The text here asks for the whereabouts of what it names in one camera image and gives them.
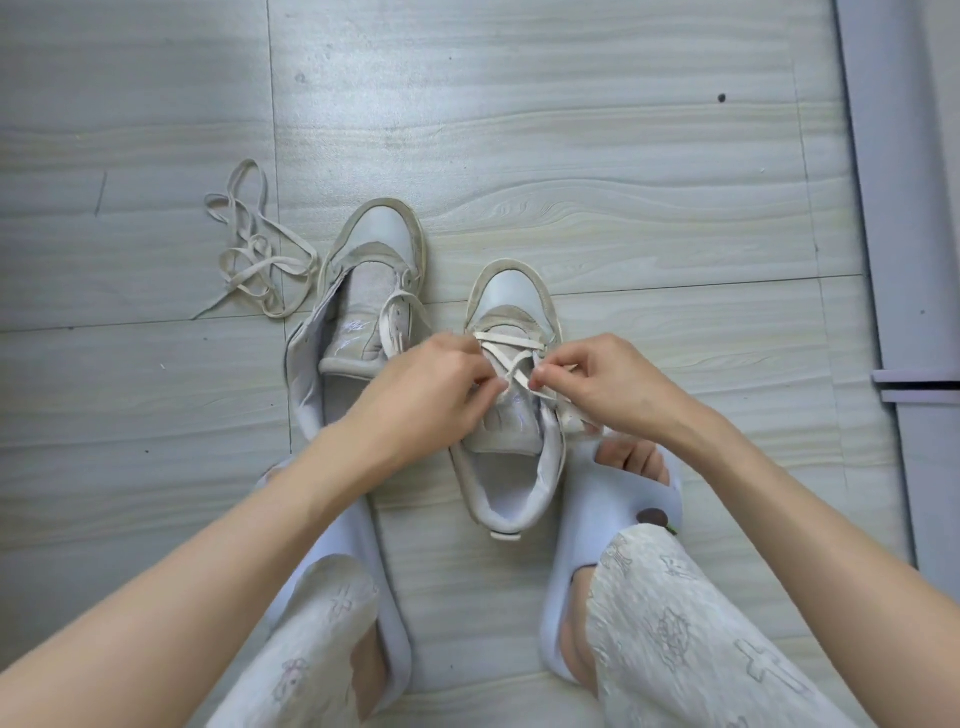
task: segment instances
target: wrist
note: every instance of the wrist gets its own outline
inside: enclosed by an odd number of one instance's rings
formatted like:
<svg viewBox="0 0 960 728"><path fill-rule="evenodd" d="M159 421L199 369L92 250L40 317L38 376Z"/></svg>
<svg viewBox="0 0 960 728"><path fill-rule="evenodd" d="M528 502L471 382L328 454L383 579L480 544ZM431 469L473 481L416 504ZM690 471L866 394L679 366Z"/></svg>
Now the wrist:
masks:
<svg viewBox="0 0 960 728"><path fill-rule="evenodd" d="M311 510L332 509L335 518L393 474L393 454L377 445L375 436L349 418L324 427L288 469L296 469L297 481L309 492Z"/></svg>
<svg viewBox="0 0 960 728"><path fill-rule="evenodd" d="M659 442L692 465L714 447L717 432L727 420L712 407L685 393L673 413Z"/></svg>

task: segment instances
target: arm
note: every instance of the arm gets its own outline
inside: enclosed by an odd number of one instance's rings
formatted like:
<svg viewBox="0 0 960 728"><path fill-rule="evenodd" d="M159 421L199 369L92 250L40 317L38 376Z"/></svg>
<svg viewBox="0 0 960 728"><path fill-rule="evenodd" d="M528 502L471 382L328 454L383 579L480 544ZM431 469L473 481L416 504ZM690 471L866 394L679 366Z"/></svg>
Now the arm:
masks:
<svg viewBox="0 0 960 728"><path fill-rule="evenodd" d="M336 517L465 436L503 387L472 337L392 360L267 486L0 675L0 724L182 725Z"/></svg>
<svg viewBox="0 0 960 728"><path fill-rule="evenodd" d="M633 346L609 334L563 345L531 385L663 444L702 475L879 725L948 725L960 715L960 606Z"/></svg>

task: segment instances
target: pant leg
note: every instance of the pant leg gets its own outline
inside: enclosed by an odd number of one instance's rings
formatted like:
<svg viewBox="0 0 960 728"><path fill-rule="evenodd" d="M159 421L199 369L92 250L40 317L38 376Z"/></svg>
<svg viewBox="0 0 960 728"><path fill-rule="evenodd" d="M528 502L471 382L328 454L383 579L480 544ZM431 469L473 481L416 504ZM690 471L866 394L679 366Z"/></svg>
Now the pant leg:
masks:
<svg viewBox="0 0 960 728"><path fill-rule="evenodd" d="M853 726L654 525L604 553L587 639L615 728Z"/></svg>
<svg viewBox="0 0 960 728"><path fill-rule="evenodd" d="M359 728L350 654L376 614L377 589L363 565L321 559L207 726Z"/></svg>

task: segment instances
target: white slide sandal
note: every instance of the white slide sandal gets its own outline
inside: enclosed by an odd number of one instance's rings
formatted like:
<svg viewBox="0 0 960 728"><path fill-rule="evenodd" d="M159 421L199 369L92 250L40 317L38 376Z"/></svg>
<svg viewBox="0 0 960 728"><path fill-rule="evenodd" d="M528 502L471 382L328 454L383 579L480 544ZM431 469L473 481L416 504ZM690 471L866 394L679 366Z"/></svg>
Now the white slide sandal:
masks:
<svg viewBox="0 0 960 728"><path fill-rule="evenodd" d="M557 555L547 587L540 622L540 657L564 680L577 683L560 652L560 627L566 614L570 582L577 569L599 563L613 538L637 524L637 514L656 508L667 517L667 527L678 533L683 525L681 463L661 448L670 485L599 465L594 458L599 439L571 445L567 455L564 505L557 539Z"/></svg>
<svg viewBox="0 0 960 728"><path fill-rule="evenodd" d="M263 487L272 473L285 468L291 460L293 458L272 468L260 479L257 488ZM346 554L357 559L366 567L367 573L373 578L373 583L379 591L376 624L387 663L387 686L374 711L379 713L403 695L407 686L410 685L413 650L410 647L410 639L407 637L403 619L400 617L400 610L396 606L387 572L383 568L380 543L376 537L373 516L366 497L359 498L344 511L307 552L287 583L280 589L273 603L267 608L267 623L271 630L276 628L303 573L325 556L332 554Z"/></svg>

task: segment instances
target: forearm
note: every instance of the forearm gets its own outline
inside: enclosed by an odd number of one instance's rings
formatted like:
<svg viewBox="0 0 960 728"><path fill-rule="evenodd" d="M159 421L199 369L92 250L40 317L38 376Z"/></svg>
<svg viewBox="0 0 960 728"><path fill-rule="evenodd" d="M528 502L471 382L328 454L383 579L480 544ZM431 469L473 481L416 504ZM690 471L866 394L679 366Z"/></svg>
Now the forearm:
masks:
<svg viewBox="0 0 960 728"><path fill-rule="evenodd" d="M702 405L667 437L770 565L880 725L960 712L960 608Z"/></svg>
<svg viewBox="0 0 960 728"><path fill-rule="evenodd" d="M326 527L381 476L336 427L0 676L0 723L180 726Z"/></svg>

